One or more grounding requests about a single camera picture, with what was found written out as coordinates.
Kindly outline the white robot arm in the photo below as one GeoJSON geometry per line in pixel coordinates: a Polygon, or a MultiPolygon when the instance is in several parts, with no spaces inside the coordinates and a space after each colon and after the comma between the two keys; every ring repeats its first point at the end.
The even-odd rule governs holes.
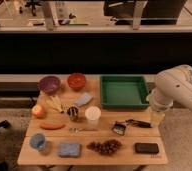
{"type": "Polygon", "coordinates": [[[150,104],[150,124],[158,127],[164,112],[177,101],[192,111],[192,67],[179,65],[159,72],[154,78],[155,88],[147,96],[150,104]]]}

